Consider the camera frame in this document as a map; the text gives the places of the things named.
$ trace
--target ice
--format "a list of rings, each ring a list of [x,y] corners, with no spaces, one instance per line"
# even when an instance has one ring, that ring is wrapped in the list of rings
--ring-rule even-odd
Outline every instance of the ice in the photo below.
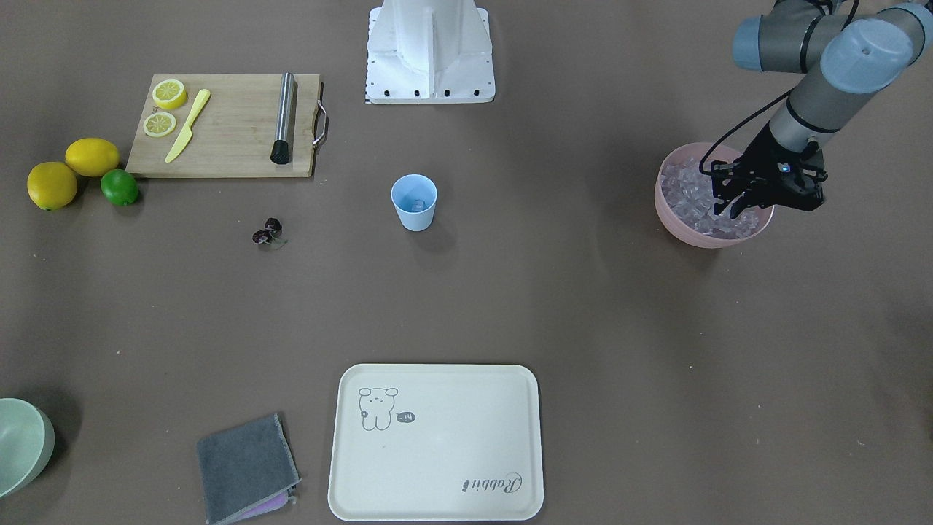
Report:
[[[735,220],[729,218],[729,208],[722,215],[713,213],[713,185],[709,176],[700,172],[700,162],[692,157],[682,164],[668,164],[661,171],[661,193],[667,205],[693,230],[718,239],[742,239],[759,227],[756,208],[743,210]]]

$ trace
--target pink bowl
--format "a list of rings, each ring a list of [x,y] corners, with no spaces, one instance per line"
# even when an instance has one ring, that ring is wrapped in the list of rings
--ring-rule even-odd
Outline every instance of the pink bowl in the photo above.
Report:
[[[712,142],[694,142],[671,151],[671,154],[661,163],[661,169],[658,170],[658,181],[654,185],[654,207],[658,212],[658,218],[661,219],[661,224],[663,224],[664,228],[674,237],[697,248],[725,248],[747,241],[755,235],[760,234],[771,222],[771,217],[774,215],[774,206],[768,208],[752,208],[759,216],[759,227],[754,233],[741,239],[718,239],[697,232],[674,214],[674,210],[667,205],[664,194],[661,193],[661,174],[664,173],[664,168],[671,164],[677,165],[685,163],[690,160],[690,157],[699,161],[712,145]],[[725,161],[730,163],[738,159],[740,155],[742,155],[742,153],[739,153],[735,149],[719,145],[713,150],[707,162]]]

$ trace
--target blue cup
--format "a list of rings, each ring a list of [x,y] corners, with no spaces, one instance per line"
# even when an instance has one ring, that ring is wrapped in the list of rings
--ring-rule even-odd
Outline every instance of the blue cup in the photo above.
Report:
[[[392,204],[408,230],[421,232],[430,226],[437,203],[438,187],[424,175],[406,175],[392,185]]]

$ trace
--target yellow knife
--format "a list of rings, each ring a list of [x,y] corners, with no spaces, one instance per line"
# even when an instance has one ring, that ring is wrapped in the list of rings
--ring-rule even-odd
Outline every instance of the yellow knife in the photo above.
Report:
[[[180,155],[185,149],[185,146],[188,145],[188,142],[190,142],[191,124],[193,124],[194,120],[201,114],[201,110],[204,109],[204,105],[207,104],[207,99],[209,98],[211,98],[211,90],[200,90],[198,96],[194,97],[194,104],[191,105],[191,112],[188,113],[185,125],[181,127],[181,131],[178,132],[178,138],[175,140],[175,143],[172,144],[172,149],[169,149],[169,154],[165,156],[166,163],[175,160],[175,157]]]

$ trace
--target whole yellow lemon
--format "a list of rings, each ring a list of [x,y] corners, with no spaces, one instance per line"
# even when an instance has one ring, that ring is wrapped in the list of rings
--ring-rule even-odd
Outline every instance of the whole yellow lemon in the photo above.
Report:
[[[81,138],[68,147],[64,161],[79,175],[103,177],[119,164],[119,151],[113,143],[102,138]]]
[[[36,206],[51,211],[75,198],[77,178],[65,163],[41,163],[29,172],[26,189]]]

